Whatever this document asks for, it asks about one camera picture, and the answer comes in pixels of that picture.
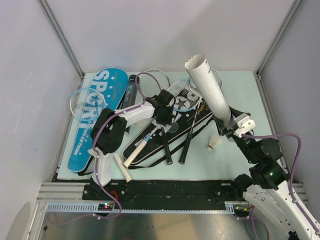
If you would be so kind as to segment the white shuttlecock tube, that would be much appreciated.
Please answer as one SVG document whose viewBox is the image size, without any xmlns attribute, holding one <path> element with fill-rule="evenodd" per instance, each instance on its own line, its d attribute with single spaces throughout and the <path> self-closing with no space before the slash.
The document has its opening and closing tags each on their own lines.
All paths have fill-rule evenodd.
<svg viewBox="0 0 320 240">
<path fill-rule="evenodd" d="M 209 109 L 217 118 L 227 122 L 231 118 L 229 106 L 212 73 L 211 67 L 204 54 L 190 57 L 184 68 L 194 82 Z"/>
</svg>

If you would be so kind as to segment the black shuttlecock tube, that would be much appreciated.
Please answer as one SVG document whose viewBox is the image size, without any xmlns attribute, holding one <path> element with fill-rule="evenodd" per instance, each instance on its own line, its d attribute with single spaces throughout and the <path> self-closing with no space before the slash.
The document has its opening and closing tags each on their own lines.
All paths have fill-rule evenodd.
<svg viewBox="0 0 320 240">
<path fill-rule="evenodd" d="M 124 99 L 122 104 L 123 109 L 131 107 L 135 104 L 137 92 L 138 92 L 138 89 L 136 86 L 136 75 L 132 74 L 129 76 L 128 84 L 124 94 Z"/>
</svg>

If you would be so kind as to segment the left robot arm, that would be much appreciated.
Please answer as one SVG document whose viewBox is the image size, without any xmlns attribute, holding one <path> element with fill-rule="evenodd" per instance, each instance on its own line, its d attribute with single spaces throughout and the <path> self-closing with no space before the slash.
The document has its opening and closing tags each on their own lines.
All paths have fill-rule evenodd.
<svg viewBox="0 0 320 240">
<path fill-rule="evenodd" d="M 108 183 L 111 180 L 110 163 L 114 152 L 121 146 L 125 131 L 131 125 L 144 119 L 155 119 L 159 125 L 172 122 L 175 97 L 167 90 L 158 95 L 147 97 L 142 102 L 119 110 L 105 108 L 96 120 L 90 136 L 91 155 L 95 158 L 93 193 L 99 199 L 107 199 L 111 194 Z"/>
</svg>

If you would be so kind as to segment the white shuttlecock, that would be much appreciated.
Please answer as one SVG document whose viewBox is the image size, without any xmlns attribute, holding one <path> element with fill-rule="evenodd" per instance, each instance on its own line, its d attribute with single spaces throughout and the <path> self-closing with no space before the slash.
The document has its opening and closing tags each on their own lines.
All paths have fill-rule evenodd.
<svg viewBox="0 0 320 240">
<path fill-rule="evenodd" d="M 222 138 L 216 134 L 212 134 L 209 138 L 206 149 L 210 152 L 222 142 Z"/>
</svg>

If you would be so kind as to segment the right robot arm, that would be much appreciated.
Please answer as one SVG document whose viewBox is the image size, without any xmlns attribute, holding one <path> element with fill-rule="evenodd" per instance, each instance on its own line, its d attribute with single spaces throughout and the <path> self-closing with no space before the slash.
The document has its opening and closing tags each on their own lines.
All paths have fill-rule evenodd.
<svg viewBox="0 0 320 240">
<path fill-rule="evenodd" d="M 252 135 L 256 126 L 251 115 L 229 108 L 227 121 L 213 115 L 218 133 L 232 139 L 243 153 L 250 174 L 241 174 L 231 182 L 232 197 L 245 199 L 288 235 L 290 240 L 318 240 L 320 222 L 315 219 L 293 187 L 293 174 L 278 161 L 283 157 L 275 135 Z"/>
</svg>

